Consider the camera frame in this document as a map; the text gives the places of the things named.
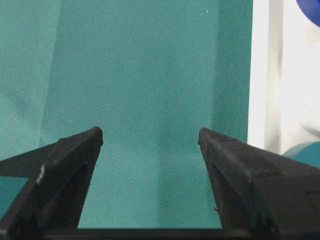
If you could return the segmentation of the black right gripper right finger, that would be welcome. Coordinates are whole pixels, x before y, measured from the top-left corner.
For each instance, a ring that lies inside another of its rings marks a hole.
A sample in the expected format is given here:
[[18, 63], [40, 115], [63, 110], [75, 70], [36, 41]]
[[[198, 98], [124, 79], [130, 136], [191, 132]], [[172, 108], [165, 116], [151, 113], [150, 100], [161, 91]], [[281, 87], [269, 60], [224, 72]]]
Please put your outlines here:
[[260, 236], [320, 234], [320, 170], [202, 128], [198, 135], [221, 226]]

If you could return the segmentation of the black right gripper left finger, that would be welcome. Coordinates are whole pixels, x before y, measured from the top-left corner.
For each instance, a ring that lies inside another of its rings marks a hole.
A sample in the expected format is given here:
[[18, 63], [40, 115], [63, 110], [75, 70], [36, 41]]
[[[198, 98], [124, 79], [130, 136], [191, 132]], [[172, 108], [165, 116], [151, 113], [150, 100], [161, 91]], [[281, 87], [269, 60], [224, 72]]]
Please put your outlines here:
[[0, 219], [0, 238], [33, 238], [47, 229], [76, 229], [103, 145], [103, 131], [94, 126], [46, 146], [1, 160], [0, 177], [22, 188]]

